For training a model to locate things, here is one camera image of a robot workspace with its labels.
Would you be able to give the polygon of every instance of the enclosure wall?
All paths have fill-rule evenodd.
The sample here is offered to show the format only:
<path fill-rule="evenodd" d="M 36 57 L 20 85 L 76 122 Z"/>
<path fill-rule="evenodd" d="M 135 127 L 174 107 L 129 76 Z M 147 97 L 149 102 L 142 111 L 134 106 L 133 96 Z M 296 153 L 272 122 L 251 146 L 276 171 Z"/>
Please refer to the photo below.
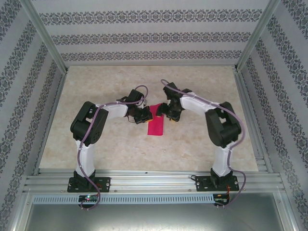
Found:
<path fill-rule="evenodd" d="M 46 135 L 61 72 L 17 0 L 0 1 L 0 230 Z"/>
<path fill-rule="evenodd" d="M 283 0 L 242 75 L 273 169 L 300 230 L 308 229 L 308 5 Z"/>
<path fill-rule="evenodd" d="M 35 0 L 70 65 L 236 64 L 269 0 Z"/>

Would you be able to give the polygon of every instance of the wallpaper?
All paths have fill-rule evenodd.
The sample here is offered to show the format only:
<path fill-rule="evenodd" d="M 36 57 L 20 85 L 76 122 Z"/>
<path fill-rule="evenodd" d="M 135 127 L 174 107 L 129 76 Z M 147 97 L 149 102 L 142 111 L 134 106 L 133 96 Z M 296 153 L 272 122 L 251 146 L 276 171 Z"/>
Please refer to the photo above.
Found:
<path fill-rule="evenodd" d="M 62 74 L 20 3 L 1 0 L 0 231 L 36 167 Z"/>
<path fill-rule="evenodd" d="M 268 0 L 34 0 L 67 66 L 236 64 Z"/>
<path fill-rule="evenodd" d="M 307 3 L 282 0 L 242 70 L 273 169 L 308 230 Z"/>

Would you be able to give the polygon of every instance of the marble-patterned surface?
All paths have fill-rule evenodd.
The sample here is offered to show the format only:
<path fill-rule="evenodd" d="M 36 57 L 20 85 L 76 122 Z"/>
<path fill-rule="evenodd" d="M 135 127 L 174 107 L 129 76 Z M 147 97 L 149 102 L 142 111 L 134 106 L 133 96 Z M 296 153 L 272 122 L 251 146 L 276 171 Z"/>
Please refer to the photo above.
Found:
<path fill-rule="evenodd" d="M 149 88 L 148 105 L 167 102 L 160 83 L 162 78 L 213 102 L 229 101 L 244 120 L 233 72 L 228 66 L 71 66 L 40 168 L 76 167 L 77 148 L 70 125 L 85 101 L 114 102 L 137 85 L 145 84 Z M 147 124 L 129 123 L 127 118 L 108 121 L 96 143 L 96 169 L 210 170 L 212 167 L 215 146 L 208 137 L 205 117 L 185 110 L 178 123 L 165 118 L 163 136 L 147 136 L 147 129 Z M 231 165 L 235 169 L 257 171 L 249 136 L 234 149 Z"/>

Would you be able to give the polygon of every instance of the red cloth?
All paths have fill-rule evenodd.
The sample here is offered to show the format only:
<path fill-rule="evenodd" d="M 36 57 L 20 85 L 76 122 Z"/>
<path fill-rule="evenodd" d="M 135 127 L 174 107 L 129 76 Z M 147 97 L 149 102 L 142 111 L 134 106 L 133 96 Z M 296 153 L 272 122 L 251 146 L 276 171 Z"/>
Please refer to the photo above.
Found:
<path fill-rule="evenodd" d="M 148 136 L 162 136 L 164 133 L 164 115 L 161 117 L 156 116 L 158 105 L 150 106 L 150 111 L 153 115 L 153 120 L 149 122 L 148 125 Z"/>

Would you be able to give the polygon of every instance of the robotic arm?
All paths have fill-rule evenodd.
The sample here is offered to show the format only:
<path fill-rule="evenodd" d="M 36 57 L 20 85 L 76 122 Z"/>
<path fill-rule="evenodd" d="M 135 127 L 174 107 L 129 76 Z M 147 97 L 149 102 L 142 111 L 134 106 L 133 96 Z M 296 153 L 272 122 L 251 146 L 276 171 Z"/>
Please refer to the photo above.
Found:
<path fill-rule="evenodd" d="M 119 104 L 106 105 L 101 108 L 95 118 L 92 129 L 85 139 L 80 150 L 80 163 L 87 177 L 93 182 L 95 181 L 95 167 L 94 167 L 94 146 L 101 137 L 105 122 L 116 117 L 132 116 L 136 124 L 149 122 L 153 119 L 150 107 L 145 106 L 145 101 L 139 105 L 136 104 L 123 104 L 136 102 L 144 98 L 144 95 L 137 90 L 132 90 L 128 97 L 123 97 L 116 102 Z M 80 142 L 84 139 L 87 130 L 89 129 L 90 122 L 101 104 L 93 104 L 85 102 L 78 112 L 76 118 L 71 125 L 71 132 L 73 138 L 76 140 L 77 148 L 80 147 Z M 73 188 L 89 191 L 92 189 L 90 182 L 84 177 L 79 164 L 77 163 L 74 171 L 74 178 L 72 183 L 75 185 Z"/>
<path fill-rule="evenodd" d="M 167 86 L 178 90 L 174 83 L 169 83 Z M 188 95 L 182 95 L 167 87 L 164 87 L 163 90 L 169 104 L 161 104 L 157 109 L 157 116 L 166 114 L 167 118 L 178 122 L 181 112 L 185 109 L 205 116 L 209 137 L 217 146 L 215 161 L 211 168 L 211 182 L 216 188 L 224 186 L 232 177 L 232 171 L 228 167 L 227 159 L 229 147 L 233 142 L 237 141 L 238 135 L 241 133 L 239 122 L 229 113 L 195 98 L 197 95 L 189 89 L 183 90 Z M 219 105 L 234 113 L 230 103 L 224 102 Z"/>

